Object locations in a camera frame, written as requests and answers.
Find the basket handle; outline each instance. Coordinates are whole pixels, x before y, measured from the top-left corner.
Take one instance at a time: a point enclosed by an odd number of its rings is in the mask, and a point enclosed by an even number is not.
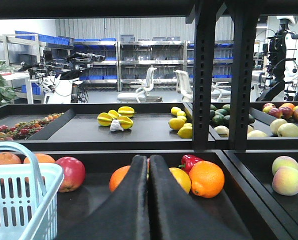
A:
[[[42,175],[40,172],[37,157],[35,156],[35,154],[33,154],[33,152],[31,152],[25,146],[12,141],[0,142],[0,151],[1,150],[17,151],[24,154],[26,157],[28,157],[32,167],[31,179],[34,179],[33,191],[35,193],[35,198],[36,198],[35,204],[36,204],[36,207],[38,207],[39,206],[38,183],[40,185],[43,196],[46,194],[46,188],[42,180]]]

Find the metal shelving unit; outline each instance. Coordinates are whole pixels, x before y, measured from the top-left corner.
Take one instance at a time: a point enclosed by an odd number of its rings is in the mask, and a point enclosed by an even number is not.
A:
[[[34,36],[34,40],[27,40],[23,38],[18,38],[20,36]],[[4,58],[5,63],[7,65],[20,68],[20,63],[11,62],[10,61],[10,44],[17,44],[17,45],[24,45],[24,46],[32,46],[34,47],[34,56],[36,56],[36,63],[39,63],[41,60],[41,57],[43,56],[43,51],[51,51],[51,50],[58,50],[63,52],[57,53],[58,56],[54,57],[60,57],[60,56],[68,56],[71,54],[71,51],[74,49],[73,46],[68,45],[61,45],[61,44],[53,44],[53,43],[46,43],[38,40],[38,34],[3,34],[0,35],[0,42],[3,43],[3,49],[4,49]]]
[[[149,67],[155,67],[154,81],[158,87],[175,84],[173,70],[183,70],[185,41],[122,41],[119,42],[120,84],[128,86],[145,79]]]
[[[194,66],[194,41],[186,41],[186,53],[184,69],[189,73],[190,80],[193,80]],[[230,82],[231,68],[233,63],[233,40],[215,40],[213,59],[213,82]]]
[[[120,90],[117,41],[75,41],[74,49],[76,52],[103,55],[108,59],[103,62],[92,63],[89,66],[91,69],[86,83],[95,84],[94,88],[112,85],[118,91]]]

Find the metal shelf frame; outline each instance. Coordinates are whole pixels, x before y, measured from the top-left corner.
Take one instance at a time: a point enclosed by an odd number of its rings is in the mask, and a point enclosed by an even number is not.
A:
[[[34,36],[34,40],[27,40],[23,38],[17,38],[18,36]],[[53,44],[39,41],[38,34],[3,34],[0,35],[0,42],[3,43],[4,49],[4,59],[5,63],[9,66],[11,65],[9,61],[9,49],[8,44],[19,44],[19,45],[28,45],[33,46],[35,48],[35,55],[37,59],[37,63],[40,62],[41,56],[43,55],[43,50],[51,50],[51,49],[59,49],[59,50],[67,50],[67,54],[70,55],[71,51],[74,50],[73,46],[61,45],[61,44]]]
[[[187,17],[195,19],[195,63],[193,100],[193,148],[205,147],[209,129],[212,66],[214,53],[215,23],[220,16],[231,16],[234,22],[234,50],[232,66],[232,98],[230,118],[230,148],[244,150],[247,135],[247,114],[250,107],[252,61],[256,21],[262,15],[298,15],[298,0],[107,0],[80,2],[68,0],[45,1],[48,6],[37,8],[38,1],[0,1],[0,19],[23,18],[103,18],[103,17]]]

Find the red bell pepper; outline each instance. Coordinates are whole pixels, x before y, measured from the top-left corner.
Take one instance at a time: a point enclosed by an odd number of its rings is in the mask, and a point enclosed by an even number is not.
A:
[[[179,168],[189,174],[191,168],[199,161],[203,161],[203,159],[191,154],[186,154],[182,157]]]

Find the corrugated metal wall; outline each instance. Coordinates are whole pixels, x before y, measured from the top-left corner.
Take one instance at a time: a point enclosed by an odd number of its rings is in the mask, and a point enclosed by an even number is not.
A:
[[[120,40],[121,34],[133,34],[136,40],[157,36],[180,36],[181,40],[194,40],[194,22],[186,24],[185,17],[56,19],[56,31],[60,36],[75,39],[110,37]],[[224,16],[218,20],[215,39],[233,39],[230,17]]]

